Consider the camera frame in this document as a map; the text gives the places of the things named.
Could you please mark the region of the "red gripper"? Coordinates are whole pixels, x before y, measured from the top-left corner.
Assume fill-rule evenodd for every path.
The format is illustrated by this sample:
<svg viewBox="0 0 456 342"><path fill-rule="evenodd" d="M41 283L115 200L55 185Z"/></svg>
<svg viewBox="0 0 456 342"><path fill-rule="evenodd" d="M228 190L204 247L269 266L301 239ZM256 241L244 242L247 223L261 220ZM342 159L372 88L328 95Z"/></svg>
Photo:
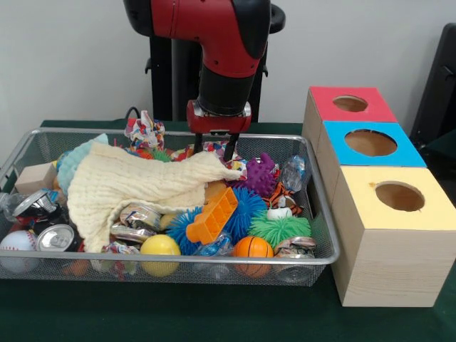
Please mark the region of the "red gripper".
<svg viewBox="0 0 456 342"><path fill-rule="evenodd" d="M203 134L231 134L224 151L224 161L230 161L237 144L237 134L248 130L252 121L252 109L246 103L239 115L215 115L204 111L196 100L189 100L186 107L187 123L190 131L195 133L194 154L203 151Z"/></svg>

